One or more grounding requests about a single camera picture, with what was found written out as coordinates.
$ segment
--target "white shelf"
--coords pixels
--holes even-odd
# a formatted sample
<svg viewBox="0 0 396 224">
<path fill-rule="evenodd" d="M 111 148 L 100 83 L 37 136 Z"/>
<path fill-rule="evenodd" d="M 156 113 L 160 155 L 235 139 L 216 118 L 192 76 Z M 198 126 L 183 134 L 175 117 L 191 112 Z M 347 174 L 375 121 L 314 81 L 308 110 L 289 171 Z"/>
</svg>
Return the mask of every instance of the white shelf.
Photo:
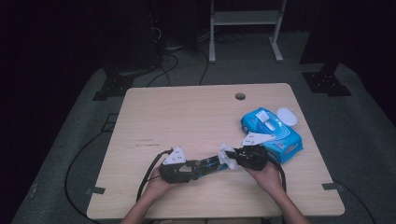
<svg viewBox="0 0 396 224">
<path fill-rule="evenodd" d="M 276 24 L 278 14 L 278 10 L 217 11 L 214 13 L 214 25 Z"/>
</svg>

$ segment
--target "human hand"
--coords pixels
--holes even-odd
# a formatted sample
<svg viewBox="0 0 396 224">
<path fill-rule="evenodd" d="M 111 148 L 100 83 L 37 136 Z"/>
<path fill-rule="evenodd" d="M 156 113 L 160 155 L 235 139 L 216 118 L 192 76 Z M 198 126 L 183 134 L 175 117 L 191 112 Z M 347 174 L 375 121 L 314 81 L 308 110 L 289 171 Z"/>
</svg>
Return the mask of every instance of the human hand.
<svg viewBox="0 0 396 224">
<path fill-rule="evenodd" d="M 169 189 L 177 186 L 178 184 L 169 184 L 161 178 L 159 167 L 156 167 L 151 172 L 149 177 L 150 181 L 146 187 L 142 197 L 154 202 L 164 196 Z"/>
<path fill-rule="evenodd" d="M 259 187 L 271 196 L 274 196 L 280 191 L 284 192 L 279 171 L 271 162 L 267 162 L 265 167 L 260 171 L 247 167 L 244 167 L 244 169 L 256 180 Z"/>
</svg>

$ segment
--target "person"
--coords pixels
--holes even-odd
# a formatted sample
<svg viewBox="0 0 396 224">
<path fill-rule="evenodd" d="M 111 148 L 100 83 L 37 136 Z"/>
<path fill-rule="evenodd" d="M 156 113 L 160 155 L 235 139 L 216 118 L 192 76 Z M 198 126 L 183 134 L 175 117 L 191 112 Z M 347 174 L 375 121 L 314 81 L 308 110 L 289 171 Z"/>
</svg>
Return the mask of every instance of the person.
<svg viewBox="0 0 396 224">
<path fill-rule="evenodd" d="M 244 168 L 256 180 L 259 187 L 274 199 L 287 224 L 309 223 L 308 219 L 297 208 L 285 190 L 283 190 L 279 172 L 271 162 L 267 162 L 261 171 Z M 178 185 L 169 184 L 162 180 L 158 167 L 152 171 L 150 178 L 153 179 L 148 182 L 146 190 L 140 199 L 121 221 L 122 224 L 142 223 L 149 208 L 165 195 L 169 189 Z"/>
</svg>

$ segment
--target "gray carpet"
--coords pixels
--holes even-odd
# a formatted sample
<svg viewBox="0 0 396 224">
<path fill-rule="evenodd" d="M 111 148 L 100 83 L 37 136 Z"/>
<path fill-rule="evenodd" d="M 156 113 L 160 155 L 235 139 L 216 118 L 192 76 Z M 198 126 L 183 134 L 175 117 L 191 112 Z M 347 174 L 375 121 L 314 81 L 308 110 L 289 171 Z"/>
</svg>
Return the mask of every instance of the gray carpet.
<svg viewBox="0 0 396 224">
<path fill-rule="evenodd" d="M 329 97 L 309 90 L 302 72 L 318 71 L 322 64 L 299 64 L 307 33 L 280 34 L 278 45 L 283 63 L 275 61 L 268 36 L 246 35 L 243 41 L 217 44 L 217 62 L 208 66 L 202 85 L 289 83 L 332 177 L 345 183 L 367 204 L 377 223 L 393 223 L 396 220 L 396 130 L 393 124 L 363 88 L 359 77 L 343 65 L 335 74 L 352 96 Z M 208 45 L 202 44 L 200 48 L 207 55 Z M 198 85 L 205 71 L 204 54 L 188 49 L 172 54 L 178 57 L 178 65 L 168 73 L 170 84 Z M 164 56 L 164 69 L 174 64 L 174 58 Z M 158 69 L 137 78 L 134 87 L 145 88 L 161 72 Z M 64 178 L 80 149 L 101 132 L 108 114 L 120 111 L 122 97 L 92 100 L 105 78 L 103 70 L 98 70 L 78 97 L 13 223 L 91 223 L 66 200 Z M 168 80 L 162 76 L 151 87 L 166 85 Z M 97 136 L 82 150 L 70 170 L 69 195 L 83 213 L 91 198 L 86 190 L 95 184 L 110 137 L 111 133 Z M 340 195 L 346 207 L 343 215 L 309 217 L 309 220 L 312 223 L 372 223 L 349 190 Z M 281 223 L 281 220 L 274 217 L 272 222 Z"/>
</svg>

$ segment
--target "blue tissue box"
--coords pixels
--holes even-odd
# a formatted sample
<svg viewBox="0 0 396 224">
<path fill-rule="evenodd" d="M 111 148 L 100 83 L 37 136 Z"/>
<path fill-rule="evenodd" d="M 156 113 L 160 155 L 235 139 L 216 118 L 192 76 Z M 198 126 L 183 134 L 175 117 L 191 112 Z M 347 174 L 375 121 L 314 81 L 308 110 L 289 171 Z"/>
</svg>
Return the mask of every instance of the blue tissue box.
<svg viewBox="0 0 396 224">
<path fill-rule="evenodd" d="M 241 119 L 242 130 L 248 133 L 273 134 L 276 138 L 262 143 L 280 162 L 288 161 L 303 149 L 302 138 L 290 126 L 265 108 L 247 113 Z"/>
</svg>

